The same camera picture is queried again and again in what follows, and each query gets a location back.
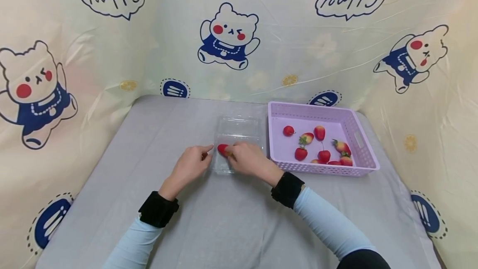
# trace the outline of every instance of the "patterned backdrop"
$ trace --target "patterned backdrop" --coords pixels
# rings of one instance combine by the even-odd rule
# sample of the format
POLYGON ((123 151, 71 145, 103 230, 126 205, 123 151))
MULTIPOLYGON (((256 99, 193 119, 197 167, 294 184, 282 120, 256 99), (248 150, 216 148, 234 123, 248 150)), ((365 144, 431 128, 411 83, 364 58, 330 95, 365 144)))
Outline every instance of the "patterned backdrop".
POLYGON ((449 269, 478 262, 478 0, 0 0, 1 268, 33 268, 133 101, 344 106, 449 269))

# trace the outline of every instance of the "red strawberry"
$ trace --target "red strawberry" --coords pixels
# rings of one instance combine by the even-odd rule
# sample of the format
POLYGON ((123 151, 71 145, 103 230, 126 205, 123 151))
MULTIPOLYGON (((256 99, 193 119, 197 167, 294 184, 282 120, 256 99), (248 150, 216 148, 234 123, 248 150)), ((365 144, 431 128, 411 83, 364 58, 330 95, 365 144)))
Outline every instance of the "red strawberry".
POLYGON ((340 157, 340 164, 345 166, 353 166, 352 158, 349 156, 340 157))
POLYGON ((217 151, 224 157, 229 157, 229 156, 232 156, 232 153, 229 153, 229 152, 226 152, 226 147, 228 147, 227 144, 219 144, 217 146, 217 151))
POLYGON ((309 144, 314 140, 314 134, 304 133, 299 137, 299 144, 304 147, 306 144, 309 144))
POLYGON ((318 141, 322 141, 324 138, 326 138, 326 128, 317 126, 314 128, 314 134, 318 141))
POLYGON ((307 157, 307 150, 303 147, 298 147, 295 149, 295 158, 299 161, 302 161, 307 157))
POLYGON ((329 162, 330 160, 330 152, 327 150, 320 151, 317 157, 325 163, 329 162))
POLYGON ((295 131, 294 131, 294 128, 292 128, 292 126, 285 126, 282 133, 285 136, 289 137, 289 136, 292 136, 295 133, 295 131))
POLYGON ((347 153, 349 156, 352 156, 352 151, 350 151, 349 145, 346 144, 345 142, 337 141, 337 140, 334 139, 332 141, 332 144, 334 145, 337 152, 339 152, 339 153, 344 152, 344 153, 347 153))

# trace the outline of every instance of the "hand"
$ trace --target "hand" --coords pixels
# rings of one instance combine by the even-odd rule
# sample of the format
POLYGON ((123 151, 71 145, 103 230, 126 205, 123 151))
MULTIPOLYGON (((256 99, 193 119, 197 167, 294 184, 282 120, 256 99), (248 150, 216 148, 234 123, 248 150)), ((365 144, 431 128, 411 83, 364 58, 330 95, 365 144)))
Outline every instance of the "hand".
POLYGON ((284 174, 255 144, 239 141, 226 147, 226 151, 232 153, 228 159, 237 172, 258 177, 272 187, 276 187, 284 174))
POLYGON ((179 157, 173 172, 164 180, 158 191, 159 195, 169 201, 176 199, 180 191, 198 178, 211 164, 212 155, 208 154, 213 145, 188 147, 179 157))

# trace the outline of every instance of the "plastic basket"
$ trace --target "plastic basket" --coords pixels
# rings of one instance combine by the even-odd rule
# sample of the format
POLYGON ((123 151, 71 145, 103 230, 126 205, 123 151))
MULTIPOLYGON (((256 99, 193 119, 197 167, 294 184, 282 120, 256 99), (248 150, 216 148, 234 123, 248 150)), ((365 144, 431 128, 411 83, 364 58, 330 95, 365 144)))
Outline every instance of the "plastic basket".
POLYGON ((284 171, 360 177, 380 169, 359 119, 351 109, 269 102, 268 137, 271 160, 284 171), (291 137, 284 136, 283 128, 287 125, 291 125, 296 134, 291 137), (299 136, 306 132, 314 133, 317 125, 326 128, 324 141, 314 139, 305 147, 308 151, 306 159, 297 161, 294 152, 299 147, 299 136), (310 163, 312 159, 317 159, 322 144, 324 149, 330 151, 330 160, 339 159, 340 154, 334 148, 332 139, 345 141, 349 145, 353 166, 310 163))

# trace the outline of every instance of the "cartoon bear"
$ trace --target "cartoon bear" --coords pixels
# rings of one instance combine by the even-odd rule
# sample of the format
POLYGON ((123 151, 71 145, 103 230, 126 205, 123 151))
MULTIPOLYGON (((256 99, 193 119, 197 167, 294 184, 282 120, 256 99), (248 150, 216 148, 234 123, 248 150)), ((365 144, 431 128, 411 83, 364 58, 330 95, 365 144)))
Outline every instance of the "cartoon bear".
POLYGON ((395 78, 395 91, 405 93, 410 83, 425 81, 430 76, 430 68, 448 53, 443 42, 448 30, 447 25, 440 25, 421 35, 403 37, 373 71, 387 71, 395 78))
POLYGON ((7 81, 0 92, 0 117, 23 126, 25 146, 41 149, 51 130, 78 112, 75 97, 66 92, 63 65, 56 64, 47 44, 37 40, 25 52, 1 48, 0 67, 7 81))
POLYGON ((223 3, 212 21, 205 20, 201 24, 203 45, 198 51, 199 60, 244 70, 249 64, 246 56, 261 42, 254 37, 258 21, 256 14, 238 14, 229 2, 223 3))

